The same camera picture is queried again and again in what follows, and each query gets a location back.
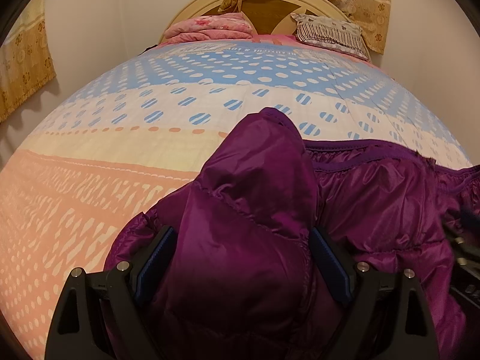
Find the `grey patterned pillow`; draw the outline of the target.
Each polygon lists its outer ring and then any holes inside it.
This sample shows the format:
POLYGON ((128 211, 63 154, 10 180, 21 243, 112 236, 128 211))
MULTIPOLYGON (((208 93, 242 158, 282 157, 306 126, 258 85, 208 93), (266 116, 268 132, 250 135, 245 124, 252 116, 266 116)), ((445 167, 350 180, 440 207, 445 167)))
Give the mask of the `grey patterned pillow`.
POLYGON ((351 55, 363 61, 370 56, 357 24, 326 16, 291 13, 296 23, 295 36, 299 42, 312 47, 351 55))

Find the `beige wooden headboard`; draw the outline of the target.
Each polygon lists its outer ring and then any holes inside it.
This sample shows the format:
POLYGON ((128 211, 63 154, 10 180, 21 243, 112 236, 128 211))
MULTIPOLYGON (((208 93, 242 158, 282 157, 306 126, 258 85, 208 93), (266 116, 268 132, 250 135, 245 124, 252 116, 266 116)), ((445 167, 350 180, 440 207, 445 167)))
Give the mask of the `beige wooden headboard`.
MULTIPOLYGON (((193 0, 172 20, 172 24, 191 17, 218 15, 224 0, 193 0)), ((295 12, 326 16, 347 21, 347 16, 328 0, 245 0, 241 11, 260 35, 293 35, 296 23, 290 17, 295 12)))

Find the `pink blue dotted bedspread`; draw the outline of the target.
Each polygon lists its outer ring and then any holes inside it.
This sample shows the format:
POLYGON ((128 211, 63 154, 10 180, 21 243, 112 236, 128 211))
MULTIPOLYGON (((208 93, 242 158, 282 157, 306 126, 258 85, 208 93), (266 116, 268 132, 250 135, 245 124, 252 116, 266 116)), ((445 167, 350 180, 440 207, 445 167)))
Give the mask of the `pink blue dotted bedspread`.
POLYGON ((1 170, 1 313, 32 359, 70 271, 99 271, 134 215, 192 180, 265 107, 306 140, 392 141, 470 165, 434 113, 357 58, 281 36, 151 49, 61 103, 1 170))

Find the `beige side window curtain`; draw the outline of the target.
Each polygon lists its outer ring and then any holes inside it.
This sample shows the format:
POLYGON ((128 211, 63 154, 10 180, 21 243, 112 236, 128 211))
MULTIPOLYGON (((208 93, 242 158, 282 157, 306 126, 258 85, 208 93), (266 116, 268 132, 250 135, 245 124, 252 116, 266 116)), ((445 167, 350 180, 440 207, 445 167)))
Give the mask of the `beige side window curtain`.
POLYGON ((45 0, 30 0, 1 45, 1 121, 55 77, 45 0))

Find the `folded pink blanket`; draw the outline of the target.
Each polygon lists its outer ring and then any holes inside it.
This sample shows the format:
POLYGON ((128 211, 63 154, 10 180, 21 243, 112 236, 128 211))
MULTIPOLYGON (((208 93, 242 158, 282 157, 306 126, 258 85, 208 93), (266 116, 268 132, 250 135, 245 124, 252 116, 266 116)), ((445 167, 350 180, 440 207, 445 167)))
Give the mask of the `folded pink blanket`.
POLYGON ((241 12, 198 16, 172 24, 164 33, 166 44, 224 39, 251 39, 255 28, 241 12))

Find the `purple puffer jacket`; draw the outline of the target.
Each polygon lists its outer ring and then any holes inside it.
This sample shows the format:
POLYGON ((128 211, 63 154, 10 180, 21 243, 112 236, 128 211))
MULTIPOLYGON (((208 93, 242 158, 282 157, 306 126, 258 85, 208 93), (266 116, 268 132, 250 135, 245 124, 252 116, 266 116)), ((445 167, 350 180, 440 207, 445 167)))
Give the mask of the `purple puffer jacket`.
POLYGON ((451 226, 479 213, 479 168, 452 170, 388 141, 305 141, 280 111, 241 120, 187 185, 133 217, 106 269, 143 251, 163 226, 176 251, 152 302, 154 339, 170 359, 315 359, 340 314, 308 251, 321 228, 382 272, 412 269, 441 359, 466 317, 449 284, 451 226))

